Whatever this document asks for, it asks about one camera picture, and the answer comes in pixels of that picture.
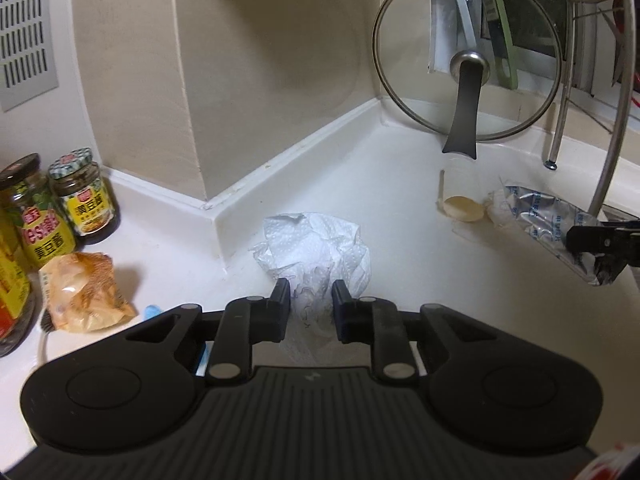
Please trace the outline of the silver foil sachet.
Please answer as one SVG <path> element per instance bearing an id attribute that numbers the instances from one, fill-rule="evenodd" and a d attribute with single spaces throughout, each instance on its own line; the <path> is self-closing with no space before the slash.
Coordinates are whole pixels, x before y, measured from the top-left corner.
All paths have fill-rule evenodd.
<path id="1" fill-rule="evenodd" d="M 622 258 L 600 250 L 593 254 L 567 248 L 570 228 L 604 228 L 604 224 L 558 196 L 521 185 L 505 185 L 489 194 L 486 210 L 496 226 L 519 228 L 589 285 L 612 284 L 627 266 Z"/>

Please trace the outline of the blue glove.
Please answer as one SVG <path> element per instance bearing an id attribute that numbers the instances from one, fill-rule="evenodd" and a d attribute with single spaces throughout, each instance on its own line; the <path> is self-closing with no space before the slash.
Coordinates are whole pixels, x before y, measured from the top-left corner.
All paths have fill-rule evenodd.
<path id="1" fill-rule="evenodd" d="M 157 315 L 161 315 L 163 310 L 156 306 L 155 304 L 149 304 L 143 310 L 143 319 L 145 321 L 150 320 L 151 318 L 155 318 Z"/>

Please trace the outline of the beige plastic bag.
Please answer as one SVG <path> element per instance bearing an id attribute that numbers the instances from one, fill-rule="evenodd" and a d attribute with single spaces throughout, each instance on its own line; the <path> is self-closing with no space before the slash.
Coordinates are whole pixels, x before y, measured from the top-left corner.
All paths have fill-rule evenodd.
<path id="1" fill-rule="evenodd" d="M 102 252 L 55 256 L 40 268 L 39 281 L 44 310 L 56 330 L 99 332 L 137 316 L 116 283 L 112 258 Z"/>

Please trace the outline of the sauce jar yellow label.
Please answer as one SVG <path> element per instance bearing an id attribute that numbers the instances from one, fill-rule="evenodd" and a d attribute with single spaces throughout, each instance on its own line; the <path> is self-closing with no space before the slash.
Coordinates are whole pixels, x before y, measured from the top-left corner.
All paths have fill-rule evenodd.
<path id="1" fill-rule="evenodd" d="M 48 177 L 81 245 L 99 243 L 115 232 L 118 208 L 91 148 L 76 148 L 52 162 Z"/>

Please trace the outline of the green cutting board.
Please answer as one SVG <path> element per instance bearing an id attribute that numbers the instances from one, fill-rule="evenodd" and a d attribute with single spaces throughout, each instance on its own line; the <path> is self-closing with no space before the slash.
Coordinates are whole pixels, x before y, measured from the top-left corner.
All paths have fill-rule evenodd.
<path id="1" fill-rule="evenodd" d="M 506 16 L 504 0 L 483 0 L 488 36 L 494 52 L 498 83 L 509 90 L 518 88 L 518 70 L 514 60 L 514 47 Z"/>

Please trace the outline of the glass pot lid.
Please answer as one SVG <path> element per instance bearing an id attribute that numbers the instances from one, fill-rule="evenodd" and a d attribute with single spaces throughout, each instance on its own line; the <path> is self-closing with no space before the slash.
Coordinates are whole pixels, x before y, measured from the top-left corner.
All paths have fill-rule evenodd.
<path id="1" fill-rule="evenodd" d="M 515 136 L 547 113 L 560 88 L 561 40 L 537 0 L 504 0 L 518 88 L 498 83 L 492 61 L 458 52 L 450 73 L 431 71 L 430 0 L 383 0 L 374 22 L 373 62 L 386 96 L 417 125 L 444 136 L 444 153 L 475 158 L 478 144 Z"/>

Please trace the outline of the steel dish rack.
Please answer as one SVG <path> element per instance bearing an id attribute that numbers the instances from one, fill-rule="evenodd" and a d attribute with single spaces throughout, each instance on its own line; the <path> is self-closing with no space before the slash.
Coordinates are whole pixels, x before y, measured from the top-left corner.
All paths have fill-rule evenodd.
<path id="1" fill-rule="evenodd" d="M 610 189 L 632 109 L 639 105 L 639 0 L 566 0 L 562 90 L 544 166 L 558 168 L 570 110 L 608 133 L 608 150 L 589 213 L 597 217 Z"/>

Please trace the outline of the cleaver knife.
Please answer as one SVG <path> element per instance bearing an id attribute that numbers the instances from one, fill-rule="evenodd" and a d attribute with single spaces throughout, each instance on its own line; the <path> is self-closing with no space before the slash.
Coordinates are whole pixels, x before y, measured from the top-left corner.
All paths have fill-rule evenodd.
<path id="1" fill-rule="evenodd" d="M 431 71 L 450 73 L 451 59 L 461 51 L 473 51 L 488 63 L 490 45 L 482 38 L 482 0 L 430 0 Z"/>

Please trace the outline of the white wall vent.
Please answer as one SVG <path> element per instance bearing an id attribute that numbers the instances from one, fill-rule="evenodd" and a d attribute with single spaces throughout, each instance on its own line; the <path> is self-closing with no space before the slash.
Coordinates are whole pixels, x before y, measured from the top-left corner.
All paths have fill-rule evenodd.
<path id="1" fill-rule="evenodd" d="M 58 86 L 50 0 L 0 0 L 1 109 Z"/>

